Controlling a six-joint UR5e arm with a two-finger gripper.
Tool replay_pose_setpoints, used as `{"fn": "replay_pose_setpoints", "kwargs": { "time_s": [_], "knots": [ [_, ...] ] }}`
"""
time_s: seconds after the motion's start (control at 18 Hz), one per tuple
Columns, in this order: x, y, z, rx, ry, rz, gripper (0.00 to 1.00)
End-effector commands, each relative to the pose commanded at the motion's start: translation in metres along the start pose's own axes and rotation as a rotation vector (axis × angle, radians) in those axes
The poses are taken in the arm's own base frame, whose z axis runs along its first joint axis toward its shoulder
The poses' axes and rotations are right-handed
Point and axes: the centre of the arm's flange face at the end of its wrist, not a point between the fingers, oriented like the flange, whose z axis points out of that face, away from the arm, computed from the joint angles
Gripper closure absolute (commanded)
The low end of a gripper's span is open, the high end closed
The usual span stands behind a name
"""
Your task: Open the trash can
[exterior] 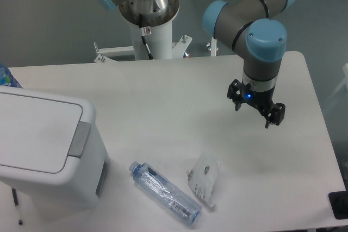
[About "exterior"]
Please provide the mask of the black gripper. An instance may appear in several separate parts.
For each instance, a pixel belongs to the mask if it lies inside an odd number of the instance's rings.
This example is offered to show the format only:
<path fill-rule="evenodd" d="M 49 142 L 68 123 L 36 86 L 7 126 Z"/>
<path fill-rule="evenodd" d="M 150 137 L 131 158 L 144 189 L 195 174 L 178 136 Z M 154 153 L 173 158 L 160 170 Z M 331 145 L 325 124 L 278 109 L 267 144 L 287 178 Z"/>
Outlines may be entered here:
<path fill-rule="evenodd" d="M 270 125 L 280 125 L 285 117 L 285 105 L 272 101 L 274 90 L 275 87 L 262 92 L 253 91 L 251 84 L 245 85 L 235 79 L 228 87 L 227 98 L 234 103 L 235 111 L 238 111 L 243 103 L 258 109 L 265 118 L 265 128 L 268 129 Z"/>

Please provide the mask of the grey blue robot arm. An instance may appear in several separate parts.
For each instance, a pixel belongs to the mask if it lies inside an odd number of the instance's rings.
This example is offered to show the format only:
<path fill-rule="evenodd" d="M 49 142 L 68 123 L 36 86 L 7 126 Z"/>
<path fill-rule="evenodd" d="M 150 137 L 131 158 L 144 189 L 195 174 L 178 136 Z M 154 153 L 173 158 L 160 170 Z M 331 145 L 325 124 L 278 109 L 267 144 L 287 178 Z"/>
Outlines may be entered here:
<path fill-rule="evenodd" d="M 171 23 L 179 11 L 178 0 L 98 0 L 106 9 L 119 9 L 130 24 L 135 58 L 171 59 Z M 239 109 L 255 108 L 267 125 L 279 125 L 285 105 L 272 96 L 287 44 L 287 31 L 274 17 L 295 0 L 240 0 L 237 4 L 215 1 L 202 17 L 204 30 L 241 57 L 242 80 L 234 80 L 227 97 Z"/>

